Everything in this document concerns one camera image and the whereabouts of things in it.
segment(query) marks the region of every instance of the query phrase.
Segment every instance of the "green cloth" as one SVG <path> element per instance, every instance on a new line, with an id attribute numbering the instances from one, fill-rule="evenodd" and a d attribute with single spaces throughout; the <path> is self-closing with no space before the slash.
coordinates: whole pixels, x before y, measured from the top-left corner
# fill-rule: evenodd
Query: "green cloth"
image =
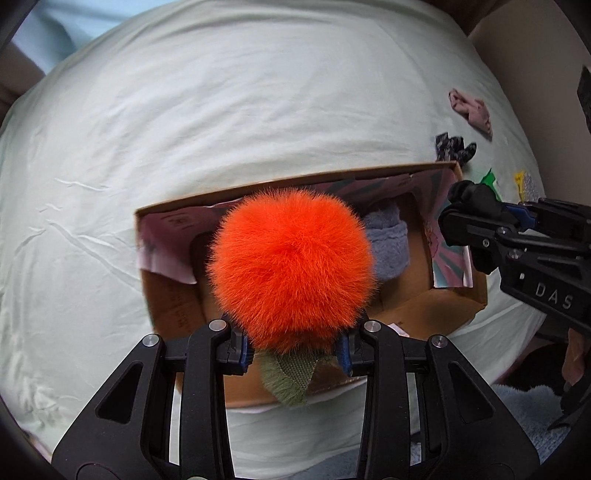
<path id="1" fill-rule="evenodd" d="M 256 353 L 265 388 L 287 407 L 306 404 L 306 391 L 318 362 L 329 360 L 324 352 L 294 350 L 284 355 L 270 351 Z"/>
<path id="2" fill-rule="evenodd" d="M 480 181 L 480 183 L 483 183 L 484 185 L 488 185 L 491 188 L 491 190 L 493 192 L 495 192 L 496 199 L 500 202 L 501 197 L 499 196 L 499 193 L 496 191 L 495 182 L 496 182 L 496 177 L 495 177 L 495 174 L 492 172 L 492 168 L 488 171 L 488 173 L 486 175 L 484 175 L 482 177 L 482 180 Z"/>

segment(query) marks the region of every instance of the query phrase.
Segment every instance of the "metal screw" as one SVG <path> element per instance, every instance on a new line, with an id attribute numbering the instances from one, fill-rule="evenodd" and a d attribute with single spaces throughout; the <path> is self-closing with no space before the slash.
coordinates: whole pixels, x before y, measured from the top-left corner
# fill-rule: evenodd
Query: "metal screw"
<path id="1" fill-rule="evenodd" d="M 433 344 L 433 346 L 436 346 L 437 348 L 443 348 L 447 346 L 449 341 L 443 335 L 433 335 L 433 337 L 431 338 L 431 343 Z"/>
<path id="2" fill-rule="evenodd" d="M 160 339 L 158 338 L 158 335 L 156 335 L 155 333 L 150 333 L 149 335 L 146 335 L 144 338 L 142 338 L 142 343 L 144 344 L 144 346 L 154 346 L 159 341 Z"/>
<path id="3" fill-rule="evenodd" d="M 379 332 L 382 329 L 382 324 L 376 322 L 375 320 L 369 320 L 363 324 L 363 328 L 366 329 L 368 332 Z"/>
<path id="4" fill-rule="evenodd" d="M 521 255 L 523 255 L 521 250 L 517 250 L 516 248 L 509 250 L 509 257 L 513 260 L 517 260 Z"/>
<path id="5" fill-rule="evenodd" d="M 213 330 L 214 332 L 221 332 L 227 326 L 228 324 L 226 323 L 226 320 L 222 319 L 212 320 L 209 322 L 209 329 Z"/>

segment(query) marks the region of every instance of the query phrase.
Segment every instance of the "bed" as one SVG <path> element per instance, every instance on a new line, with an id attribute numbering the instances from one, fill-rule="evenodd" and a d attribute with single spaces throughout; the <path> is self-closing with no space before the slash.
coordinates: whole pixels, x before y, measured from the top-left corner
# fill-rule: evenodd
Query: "bed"
<path id="1" fill-rule="evenodd" d="M 492 141 L 452 111 L 452 88 L 485 100 Z M 0 391 L 20 426 L 51 452 L 151 331 L 135 209 L 434 161 L 446 131 L 478 145 L 466 178 L 492 169 L 501 198 L 517 202 L 514 175 L 526 171 L 543 192 L 499 83 L 462 29 L 418 0 L 181 0 L 73 53 L 0 133 Z M 451 335 L 489 382 L 543 320 L 499 280 L 488 277 L 488 306 Z M 285 478 L 356 448 L 365 389 L 337 393 L 299 410 L 228 411 L 237 476 Z"/>

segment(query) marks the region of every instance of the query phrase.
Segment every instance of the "fur ball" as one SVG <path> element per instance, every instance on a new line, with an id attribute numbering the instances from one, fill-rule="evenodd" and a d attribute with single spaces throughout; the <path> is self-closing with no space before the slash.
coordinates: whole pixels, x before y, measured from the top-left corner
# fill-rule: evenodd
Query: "fur ball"
<path id="1" fill-rule="evenodd" d="M 308 190 L 247 197 L 222 220 L 208 273 L 255 348 L 330 351 L 375 287 L 371 245 L 339 199 Z"/>

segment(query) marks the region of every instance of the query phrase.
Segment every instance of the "open cardboard box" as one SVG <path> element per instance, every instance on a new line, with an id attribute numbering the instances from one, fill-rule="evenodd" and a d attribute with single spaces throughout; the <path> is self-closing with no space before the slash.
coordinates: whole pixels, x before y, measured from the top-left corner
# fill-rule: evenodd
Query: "open cardboard box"
<path id="1" fill-rule="evenodd" d="M 139 265 L 154 331 L 165 340 L 188 336 L 196 329 L 206 325 L 208 321 L 219 318 L 222 313 L 212 296 L 204 267 L 208 255 L 208 244 L 214 229 L 199 228 L 199 225 L 196 225 L 199 221 L 196 222 L 194 216 L 191 219 L 191 212 L 194 210 L 205 212 L 205 215 L 212 215 L 215 209 L 191 210 L 188 207 L 211 207 L 220 204 L 225 206 L 225 202 L 231 202 L 250 193 L 269 188 L 316 186 L 340 181 L 342 184 L 351 185 L 356 184 L 354 180 L 380 179 L 383 181 L 383 179 L 391 179 L 392 177 L 402 178 L 399 176 L 404 174 L 408 174 L 405 176 L 407 179 L 419 179 L 426 177 L 426 175 L 430 176 L 431 173 L 427 173 L 427 171 L 432 172 L 433 178 L 436 179 L 431 180 L 429 177 L 431 184 L 443 177 L 447 181 L 450 178 L 453 181 L 462 178 L 462 172 L 455 162 L 347 170 L 195 195 L 136 211 Z M 463 282 L 459 286 L 436 288 L 433 264 L 437 254 L 434 252 L 441 245 L 433 245 L 434 242 L 437 243 L 436 237 L 434 240 L 433 230 L 435 229 L 438 233 L 439 227 L 436 225 L 436 221 L 424 221 L 417 203 L 417 189 L 402 188 L 402 191 L 405 190 L 407 190 L 405 193 L 396 196 L 396 201 L 401 218 L 408 225 L 410 266 L 400 277 L 381 286 L 367 307 L 367 312 L 370 318 L 380 320 L 387 325 L 398 325 L 412 338 L 427 339 L 435 334 L 448 335 L 472 320 L 474 315 L 486 306 L 486 277 L 473 271 L 469 255 L 466 255 L 464 251 L 467 272 L 464 273 Z M 428 200 L 422 202 L 423 208 L 425 208 L 426 202 Z M 216 219 L 209 220 L 210 224 L 214 225 L 216 221 L 219 221 L 224 211 L 224 209 L 218 210 Z M 158 227 L 162 222 L 170 224 L 164 225 L 170 227 L 170 231 L 168 231 L 168 237 L 164 235 L 164 240 L 160 238 L 160 248 L 170 251 L 175 248 L 183 249 L 183 253 L 180 255 L 183 258 L 180 260 L 178 258 L 171 259 L 170 255 L 165 255 L 160 259 L 155 258 L 154 250 L 157 250 L 157 247 L 152 242 L 154 234 L 148 233 L 149 229 L 146 225 L 149 222 L 146 222 L 147 219 L 150 222 L 152 220 L 156 222 L 152 222 L 152 224 Z M 176 235 L 185 235 L 185 244 L 182 242 L 175 244 L 179 238 Z M 439 266 L 437 269 L 439 277 L 441 277 Z M 308 394 L 321 393 L 352 381 L 356 380 L 346 377 L 340 368 L 322 364 L 317 367 L 314 373 Z M 226 406 L 229 408 L 276 402 L 275 398 L 263 387 L 256 357 L 247 374 L 243 377 L 225 377 L 224 382 Z"/>

